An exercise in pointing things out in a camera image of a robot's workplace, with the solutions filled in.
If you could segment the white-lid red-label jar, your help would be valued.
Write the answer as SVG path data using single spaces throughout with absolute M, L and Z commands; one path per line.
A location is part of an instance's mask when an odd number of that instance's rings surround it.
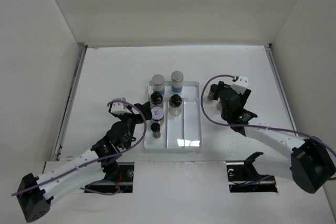
M 164 110 L 161 107 L 153 107 L 151 109 L 152 123 L 158 123 L 160 126 L 164 124 Z

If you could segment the black-cap brown spice bottle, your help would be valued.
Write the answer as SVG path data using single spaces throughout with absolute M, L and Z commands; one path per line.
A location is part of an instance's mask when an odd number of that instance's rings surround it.
M 163 99 L 163 95 L 161 95 L 159 92 L 154 91 L 151 95 L 150 95 L 150 107 L 151 108 L 164 108 L 164 99 Z

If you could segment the small black-cap spice bottle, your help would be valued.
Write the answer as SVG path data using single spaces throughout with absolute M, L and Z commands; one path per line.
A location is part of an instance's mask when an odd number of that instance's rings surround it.
M 151 124 L 151 131 L 152 136 L 154 138 L 160 138 L 161 137 L 161 126 L 159 123 L 152 123 Z

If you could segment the silver-lid blue-label spice jar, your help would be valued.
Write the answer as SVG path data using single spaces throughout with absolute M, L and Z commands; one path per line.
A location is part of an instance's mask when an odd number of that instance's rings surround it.
M 165 94 L 165 79 L 161 74 L 156 74 L 152 77 L 152 89 L 161 95 Z

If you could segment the black-cap cream sauce bottle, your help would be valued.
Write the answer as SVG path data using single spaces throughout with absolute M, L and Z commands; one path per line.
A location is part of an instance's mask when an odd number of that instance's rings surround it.
M 169 113 L 178 116 L 182 113 L 182 98 L 178 94 L 174 94 L 169 99 Z

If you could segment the pink-lid small jar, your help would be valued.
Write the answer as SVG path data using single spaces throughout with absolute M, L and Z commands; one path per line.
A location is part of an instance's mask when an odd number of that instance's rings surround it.
M 221 105 L 220 103 L 217 104 L 217 109 L 218 109 L 219 111 L 222 110 L 222 105 Z

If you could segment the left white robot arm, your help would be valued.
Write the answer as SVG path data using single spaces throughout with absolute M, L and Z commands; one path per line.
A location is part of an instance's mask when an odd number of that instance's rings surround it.
M 113 181 L 118 175 L 117 159 L 135 148 L 140 138 L 134 137 L 136 125 L 151 120 L 151 106 L 131 104 L 122 99 L 108 103 L 109 113 L 118 119 L 103 138 L 77 158 L 51 172 L 25 175 L 13 195 L 17 198 L 25 221 L 32 223 L 49 212 L 65 196 L 95 182 Z

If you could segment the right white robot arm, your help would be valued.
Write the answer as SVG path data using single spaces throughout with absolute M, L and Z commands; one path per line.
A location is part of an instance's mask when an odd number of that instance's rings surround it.
M 244 137 L 255 139 L 281 154 L 285 161 L 267 158 L 263 152 L 244 160 L 244 175 L 251 180 L 267 175 L 292 180 L 303 191 L 314 194 L 335 175 L 335 165 L 325 145 L 312 137 L 275 129 L 244 108 L 251 90 L 220 81 L 214 99 L 221 104 L 221 118 Z

